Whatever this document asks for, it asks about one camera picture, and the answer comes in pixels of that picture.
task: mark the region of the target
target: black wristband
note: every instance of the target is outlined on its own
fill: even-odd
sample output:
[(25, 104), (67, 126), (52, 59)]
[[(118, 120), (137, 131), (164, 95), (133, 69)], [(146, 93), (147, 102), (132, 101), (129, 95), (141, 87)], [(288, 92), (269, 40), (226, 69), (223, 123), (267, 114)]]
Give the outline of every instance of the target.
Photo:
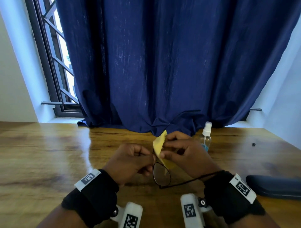
[(248, 214), (264, 215), (265, 210), (257, 199), (250, 202), (232, 185), (234, 177), (229, 172), (221, 172), (204, 182), (204, 194), (217, 216), (224, 217), (227, 224), (232, 224)]
[(119, 186), (106, 171), (100, 171), (81, 192), (74, 189), (61, 204), (64, 209), (75, 210), (88, 227), (109, 219), (116, 209)]

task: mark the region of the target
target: blue curtain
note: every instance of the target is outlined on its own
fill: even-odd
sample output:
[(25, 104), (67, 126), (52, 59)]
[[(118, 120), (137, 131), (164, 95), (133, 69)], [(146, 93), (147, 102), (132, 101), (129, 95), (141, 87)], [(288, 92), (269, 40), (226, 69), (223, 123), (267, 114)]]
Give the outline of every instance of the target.
[(239, 121), (301, 0), (57, 0), (88, 127), (193, 135)]

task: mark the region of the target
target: clear plastic bottle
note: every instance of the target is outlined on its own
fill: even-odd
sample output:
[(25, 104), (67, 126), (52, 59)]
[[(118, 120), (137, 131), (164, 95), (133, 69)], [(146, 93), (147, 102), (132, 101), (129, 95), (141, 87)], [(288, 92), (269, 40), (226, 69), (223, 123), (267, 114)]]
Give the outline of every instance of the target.
[(210, 137), (211, 127), (212, 127), (212, 123), (206, 122), (203, 130), (203, 134), (200, 137), (200, 142), (206, 151), (208, 151), (211, 143), (211, 137)]

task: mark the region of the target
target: wood grain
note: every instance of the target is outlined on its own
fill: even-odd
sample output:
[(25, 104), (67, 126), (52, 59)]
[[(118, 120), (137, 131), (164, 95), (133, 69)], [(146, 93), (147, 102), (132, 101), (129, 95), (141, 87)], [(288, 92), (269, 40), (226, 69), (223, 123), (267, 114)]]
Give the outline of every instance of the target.
[[(75, 124), (0, 123), (0, 227), (35, 227), (73, 184), (93, 168), (101, 168), (122, 142), (152, 149), (155, 139), (121, 129), (77, 127)], [(209, 154), (225, 170), (300, 177), (301, 151), (262, 128), (212, 130)], [(181, 170), (173, 180), (186, 180)], [(201, 182), (158, 189), (152, 177), (136, 176), (118, 193), (118, 204), (142, 205), (141, 227), (184, 227), (180, 197), (203, 194)], [(258, 197), (281, 227), (299, 227), (301, 202)], [(99, 227), (117, 227), (106, 221)]]

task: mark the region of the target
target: hand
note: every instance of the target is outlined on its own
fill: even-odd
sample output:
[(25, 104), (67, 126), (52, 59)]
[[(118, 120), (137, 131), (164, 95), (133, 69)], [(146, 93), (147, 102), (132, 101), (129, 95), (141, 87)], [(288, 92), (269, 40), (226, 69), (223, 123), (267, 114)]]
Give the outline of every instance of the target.
[(182, 132), (168, 134), (163, 147), (179, 149), (178, 153), (163, 150), (160, 157), (174, 162), (192, 178), (222, 170), (199, 141)]
[(156, 157), (138, 144), (121, 144), (115, 154), (103, 167), (112, 179), (123, 186), (136, 173), (149, 176), (153, 171)]

